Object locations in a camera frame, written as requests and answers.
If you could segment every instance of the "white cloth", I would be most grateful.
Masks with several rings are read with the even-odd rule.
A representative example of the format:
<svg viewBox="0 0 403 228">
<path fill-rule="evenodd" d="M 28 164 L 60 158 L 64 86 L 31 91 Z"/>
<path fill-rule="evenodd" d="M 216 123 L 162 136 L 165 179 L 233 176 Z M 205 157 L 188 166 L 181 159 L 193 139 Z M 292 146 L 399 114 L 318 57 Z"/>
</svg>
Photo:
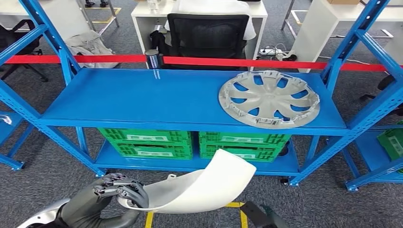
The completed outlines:
<svg viewBox="0 0 403 228">
<path fill-rule="evenodd" d="M 238 0 L 176 0 L 171 13 L 196 14 L 196 15 L 249 15 L 248 24 L 243 36 L 244 40 L 255 38 L 256 33 L 250 16 L 250 8 L 246 2 Z"/>
<path fill-rule="evenodd" d="M 102 43 L 101 36 L 93 30 L 73 36 L 65 40 L 65 43 L 74 56 L 79 53 L 84 56 L 115 54 L 112 49 L 105 47 Z M 119 63 L 79 63 L 81 67 L 87 68 L 114 68 L 118 64 Z"/>
</svg>

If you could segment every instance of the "power strip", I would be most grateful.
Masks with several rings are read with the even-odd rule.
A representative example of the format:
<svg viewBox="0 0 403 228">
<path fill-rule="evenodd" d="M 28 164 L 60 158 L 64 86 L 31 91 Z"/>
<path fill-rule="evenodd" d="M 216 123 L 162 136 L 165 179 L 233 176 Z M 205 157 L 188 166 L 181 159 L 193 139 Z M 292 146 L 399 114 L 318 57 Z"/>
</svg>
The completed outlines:
<svg viewBox="0 0 403 228">
<path fill-rule="evenodd" d="M 279 53 L 283 53 L 285 54 L 281 49 L 277 48 L 277 49 L 261 49 L 259 51 L 259 54 L 262 56 L 273 56 Z"/>
</svg>

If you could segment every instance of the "red barrier tape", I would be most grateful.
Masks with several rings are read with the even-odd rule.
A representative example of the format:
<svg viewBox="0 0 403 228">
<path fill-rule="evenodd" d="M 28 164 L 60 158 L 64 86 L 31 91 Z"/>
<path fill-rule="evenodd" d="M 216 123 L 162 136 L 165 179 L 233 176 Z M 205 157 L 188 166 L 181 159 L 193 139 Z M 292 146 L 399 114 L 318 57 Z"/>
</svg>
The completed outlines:
<svg viewBox="0 0 403 228">
<path fill-rule="evenodd" d="M 145 62 L 145 55 L 108 55 L 108 56 L 74 56 L 79 63 L 139 63 Z M 287 69 L 324 69 L 325 62 L 287 62 L 270 60 L 224 59 L 224 58 L 190 58 L 190 57 L 164 57 L 166 64 L 201 65 L 201 66 L 229 66 L 229 67 L 269 67 Z M 60 63 L 58 56 L 13 56 L 8 64 L 35 64 L 35 63 Z M 380 64 L 352 64 L 345 63 L 340 70 L 351 71 L 385 71 Z"/>
</svg>

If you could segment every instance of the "black office chair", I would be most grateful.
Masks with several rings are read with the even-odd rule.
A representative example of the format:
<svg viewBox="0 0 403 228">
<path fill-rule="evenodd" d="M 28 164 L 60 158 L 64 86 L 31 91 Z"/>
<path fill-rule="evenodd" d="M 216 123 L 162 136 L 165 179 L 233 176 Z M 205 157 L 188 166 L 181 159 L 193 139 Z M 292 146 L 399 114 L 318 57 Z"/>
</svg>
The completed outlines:
<svg viewBox="0 0 403 228">
<path fill-rule="evenodd" d="M 170 56 L 245 59 L 248 15 L 168 14 Z M 228 66 L 172 66 L 181 69 L 238 70 Z"/>
<path fill-rule="evenodd" d="M 8 46 L 12 45 L 15 43 L 17 40 L 21 39 L 24 35 L 28 34 L 28 32 L 17 32 L 18 29 L 23 27 L 25 24 L 28 25 L 30 30 L 33 30 L 35 28 L 34 23 L 31 20 L 22 20 L 20 21 L 13 29 L 7 30 L 3 26 L 0 25 L 0 52 L 8 48 Z M 24 47 L 17 55 L 42 55 L 42 50 L 39 49 L 35 51 L 36 48 L 39 47 L 39 39 L 42 36 L 36 38 L 34 41 L 32 41 L 30 44 L 28 44 L 26 47 Z M 42 73 L 40 73 L 38 70 L 33 68 L 29 64 L 13 64 L 11 67 L 1 76 L 1 80 L 6 79 L 10 74 L 12 74 L 15 70 L 17 70 L 20 66 L 25 67 L 26 69 L 31 69 L 35 73 L 39 75 L 39 78 L 42 82 L 47 82 L 48 78 L 45 77 Z"/>
<path fill-rule="evenodd" d="M 381 80 L 381 82 L 379 82 L 378 89 L 384 90 L 393 81 L 394 81 L 394 77 L 392 75 L 388 75 L 388 76 L 384 77 Z M 366 99 L 374 99 L 375 97 L 376 96 L 371 95 L 371 94 L 364 94 L 363 96 L 360 97 L 360 100 L 365 101 Z M 400 104 L 399 106 L 397 106 L 397 108 L 395 108 L 390 113 L 388 113 L 388 115 L 393 115 L 393 114 L 396 114 L 398 116 L 403 116 L 403 104 Z"/>
</svg>

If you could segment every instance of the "green plastic crate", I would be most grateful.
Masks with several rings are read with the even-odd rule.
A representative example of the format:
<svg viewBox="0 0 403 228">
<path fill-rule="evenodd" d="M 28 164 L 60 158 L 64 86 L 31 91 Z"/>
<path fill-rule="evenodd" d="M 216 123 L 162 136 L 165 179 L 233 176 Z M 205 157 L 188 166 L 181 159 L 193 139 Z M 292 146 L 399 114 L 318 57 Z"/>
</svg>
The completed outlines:
<svg viewBox="0 0 403 228">
<path fill-rule="evenodd" d="M 377 138 L 379 143 L 385 148 L 392 161 L 403 156 L 403 129 L 396 128 L 386 130 Z M 397 172 L 403 174 L 403 169 L 400 169 Z"/>
<path fill-rule="evenodd" d="M 216 150 L 223 149 L 245 160 L 255 162 L 273 162 L 282 148 L 241 147 L 226 145 L 200 145 L 200 157 L 211 159 Z"/>
<path fill-rule="evenodd" d="M 132 142 L 116 143 L 111 142 L 113 147 L 123 157 L 140 158 L 167 158 L 190 160 L 193 157 L 192 146 L 190 145 L 144 145 Z"/>
<path fill-rule="evenodd" d="M 290 137 L 290 134 L 199 132 L 199 143 L 283 149 Z"/>
<path fill-rule="evenodd" d="M 191 144 L 191 132 L 143 129 L 98 128 L 110 142 L 135 142 L 139 144 Z"/>
</svg>

